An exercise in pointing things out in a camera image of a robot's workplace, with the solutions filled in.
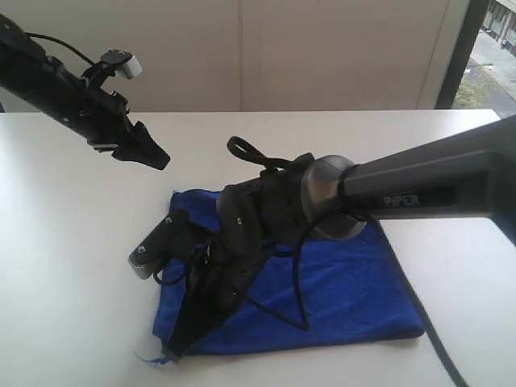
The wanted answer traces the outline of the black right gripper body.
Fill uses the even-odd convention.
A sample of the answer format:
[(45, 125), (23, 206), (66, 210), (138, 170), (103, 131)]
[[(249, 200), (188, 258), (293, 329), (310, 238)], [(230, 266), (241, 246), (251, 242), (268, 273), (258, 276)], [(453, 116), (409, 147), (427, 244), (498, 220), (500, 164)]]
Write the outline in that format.
[(185, 312), (203, 326), (222, 326), (244, 302), (244, 296), (274, 254), (274, 244), (256, 243), (240, 253), (214, 237), (189, 275)]

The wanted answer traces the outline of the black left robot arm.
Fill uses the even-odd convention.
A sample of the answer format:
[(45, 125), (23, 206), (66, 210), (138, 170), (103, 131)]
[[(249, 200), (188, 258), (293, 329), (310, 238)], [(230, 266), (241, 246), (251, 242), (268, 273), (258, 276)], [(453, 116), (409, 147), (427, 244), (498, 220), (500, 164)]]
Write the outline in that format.
[(102, 89), (106, 79), (116, 74), (126, 79), (140, 75), (136, 56), (110, 49), (77, 77), (34, 38), (11, 19), (1, 17), (1, 87), (77, 133), (95, 151), (165, 169), (168, 153), (142, 122), (131, 122), (125, 97)]

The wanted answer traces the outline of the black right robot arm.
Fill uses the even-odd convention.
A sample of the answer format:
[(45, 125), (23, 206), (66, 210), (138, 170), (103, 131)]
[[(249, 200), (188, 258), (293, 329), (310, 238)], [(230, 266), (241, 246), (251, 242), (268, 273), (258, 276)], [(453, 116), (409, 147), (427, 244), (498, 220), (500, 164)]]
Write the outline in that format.
[(293, 247), (299, 265), (311, 237), (349, 239), (382, 219), (490, 219), (515, 238), (515, 120), (505, 118), (416, 148), (356, 164), (311, 154), (268, 158), (244, 139), (228, 150), (263, 170), (219, 194), (219, 229), (195, 235), (180, 223), (174, 242), (184, 252), (186, 292), (165, 352), (179, 360), (221, 327), (277, 246)]

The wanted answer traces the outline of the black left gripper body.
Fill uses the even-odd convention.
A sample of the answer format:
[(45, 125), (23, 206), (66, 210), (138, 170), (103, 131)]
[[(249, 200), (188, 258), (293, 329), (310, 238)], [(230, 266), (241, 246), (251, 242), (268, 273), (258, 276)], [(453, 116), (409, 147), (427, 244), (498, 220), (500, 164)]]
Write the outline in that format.
[(127, 100), (117, 92), (88, 88), (70, 73), (56, 77), (52, 88), (52, 118), (64, 124), (98, 152), (121, 148), (123, 135), (131, 125)]

